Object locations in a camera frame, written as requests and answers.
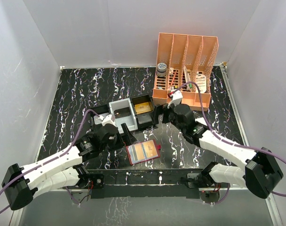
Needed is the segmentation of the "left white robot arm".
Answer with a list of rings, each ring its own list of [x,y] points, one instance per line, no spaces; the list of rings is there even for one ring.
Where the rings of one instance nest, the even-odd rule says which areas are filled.
[[[95,130],[65,149],[29,165],[10,166],[1,184],[10,209],[21,209],[37,196],[62,187],[103,187],[103,176],[88,173],[83,163],[105,149],[133,144],[136,138],[131,132],[138,126],[130,117],[115,120],[112,114],[100,116],[99,121]]]

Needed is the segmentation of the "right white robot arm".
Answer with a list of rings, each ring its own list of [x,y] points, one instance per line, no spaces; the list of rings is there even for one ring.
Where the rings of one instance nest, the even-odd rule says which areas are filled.
[[[155,106],[155,118],[161,114],[163,123],[171,123],[187,142],[230,160],[226,166],[211,162],[193,180],[201,186],[214,183],[246,187],[255,196],[266,199],[283,178],[276,157],[264,148],[255,150],[216,134],[203,118],[196,119],[193,111],[182,103],[180,91],[168,95],[171,101]]]

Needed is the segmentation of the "red leather card holder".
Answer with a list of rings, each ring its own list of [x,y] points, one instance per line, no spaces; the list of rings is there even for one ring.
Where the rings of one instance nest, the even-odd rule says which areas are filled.
[[[130,165],[146,162],[160,157],[161,145],[155,140],[148,140],[126,147]]]

